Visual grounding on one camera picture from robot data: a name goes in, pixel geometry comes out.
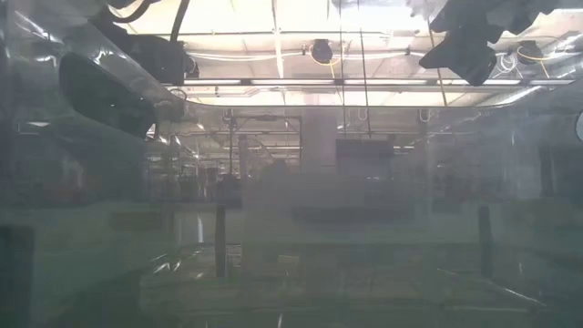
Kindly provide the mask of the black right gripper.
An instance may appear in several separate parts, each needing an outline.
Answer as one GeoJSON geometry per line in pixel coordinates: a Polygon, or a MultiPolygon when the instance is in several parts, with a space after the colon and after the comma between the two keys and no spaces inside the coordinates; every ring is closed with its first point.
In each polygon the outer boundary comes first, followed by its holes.
{"type": "MultiPolygon", "coordinates": [[[[449,0],[430,23],[436,33],[481,37],[496,43],[504,32],[519,35],[540,14],[559,8],[558,0],[449,0]]],[[[446,35],[419,65],[448,68],[470,86],[482,86],[496,66],[496,52],[484,40],[446,35]]]]}

